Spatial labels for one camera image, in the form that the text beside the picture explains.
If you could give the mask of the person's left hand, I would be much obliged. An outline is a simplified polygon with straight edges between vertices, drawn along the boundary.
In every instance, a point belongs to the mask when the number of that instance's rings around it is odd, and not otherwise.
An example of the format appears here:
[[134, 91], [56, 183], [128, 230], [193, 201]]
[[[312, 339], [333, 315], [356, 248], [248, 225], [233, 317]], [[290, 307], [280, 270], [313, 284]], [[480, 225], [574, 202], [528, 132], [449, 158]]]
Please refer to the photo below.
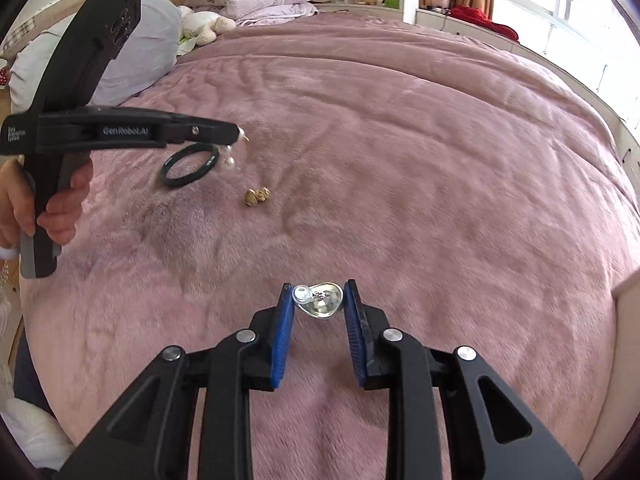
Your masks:
[[40, 214], [35, 213], [35, 199], [22, 165], [9, 160], [1, 168], [1, 247], [17, 248], [20, 234], [34, 235], [43, 228], [50, 239], [67, 245], [76, 234], [76, 223], [82, 214], [82, 202], [87, 198], [93, 178], [93, 163], [89, 159], [70, 179], [70, 187], [51, 197]]

